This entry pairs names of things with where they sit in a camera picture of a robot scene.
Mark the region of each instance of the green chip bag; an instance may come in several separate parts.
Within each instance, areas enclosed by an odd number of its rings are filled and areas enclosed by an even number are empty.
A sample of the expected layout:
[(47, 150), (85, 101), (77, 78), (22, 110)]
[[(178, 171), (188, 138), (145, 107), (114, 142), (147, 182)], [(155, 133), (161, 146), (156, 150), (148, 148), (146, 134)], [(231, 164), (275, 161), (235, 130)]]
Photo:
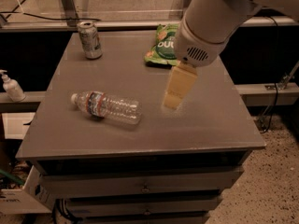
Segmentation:
[(145, 55), (145, 62), (162, 65), (178, 65), (174, 52), (174, 39), (178, 24), (159, 25), (156, 32), (156, 45)]

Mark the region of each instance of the white pump bottle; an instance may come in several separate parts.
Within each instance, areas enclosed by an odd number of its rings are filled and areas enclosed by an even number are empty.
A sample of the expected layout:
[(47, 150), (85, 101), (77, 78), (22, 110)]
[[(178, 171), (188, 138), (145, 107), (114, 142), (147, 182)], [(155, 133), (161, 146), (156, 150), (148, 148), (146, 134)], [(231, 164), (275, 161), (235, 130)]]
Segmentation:
[(5, 74), (6, 70), (0, 70), (1, 78), (3, 79), (3, 89), (7, 92), (7, 95), (14, 102), (19, 102), (25, 99), (26, 95), (19, 85), (18, 81), (11, 79)]

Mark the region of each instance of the desk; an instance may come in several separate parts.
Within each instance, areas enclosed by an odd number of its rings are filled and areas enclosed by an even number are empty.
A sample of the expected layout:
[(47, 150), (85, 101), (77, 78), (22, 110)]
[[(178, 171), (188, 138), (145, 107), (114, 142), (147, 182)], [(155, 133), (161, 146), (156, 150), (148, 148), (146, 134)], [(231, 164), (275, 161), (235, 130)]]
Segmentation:
[[(221, 59), (198, 69), (174, 111), (162, 106), (169, 70), (143, 61), (155, 31), (100, 36), (103, 56), (87, 60), (72, 35), (17, 158), (75, 216), (96, 217), (91, 223), (204, 223), (245, 158), (265, 147)], [(142, 119), (132, 126), (83, 115), (70, 102), (80, 91), (135, 98)]]

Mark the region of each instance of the soda can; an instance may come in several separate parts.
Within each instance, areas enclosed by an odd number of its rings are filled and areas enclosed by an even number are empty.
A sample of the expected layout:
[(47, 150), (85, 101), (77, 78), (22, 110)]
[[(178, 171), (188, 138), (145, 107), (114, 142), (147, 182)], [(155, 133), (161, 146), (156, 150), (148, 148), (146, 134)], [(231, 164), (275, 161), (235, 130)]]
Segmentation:
[(92, 21), (83, 21), (77, 24), (78, 34), (85, 56), (88, 59), (97, 59), (102, 56), (100, 37)]

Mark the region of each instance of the gray tabletop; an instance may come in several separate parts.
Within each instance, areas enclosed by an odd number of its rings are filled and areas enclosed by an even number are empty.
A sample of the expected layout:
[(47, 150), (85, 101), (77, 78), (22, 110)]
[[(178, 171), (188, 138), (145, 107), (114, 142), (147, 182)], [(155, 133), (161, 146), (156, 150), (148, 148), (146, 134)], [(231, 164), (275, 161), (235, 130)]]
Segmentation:
[[(17, 158), (67, 159), (232, 151), (264, 141), (221, 59), (198, 68), (178, 110), (162, 106), (169, 70), (147, 67), (155, 31), (100, 33), (103, 56), (87, 60), (73, 34)], [(142, 104), (138, 125), (84, 115), (70, 102), (80, 91), (104, 91)]]

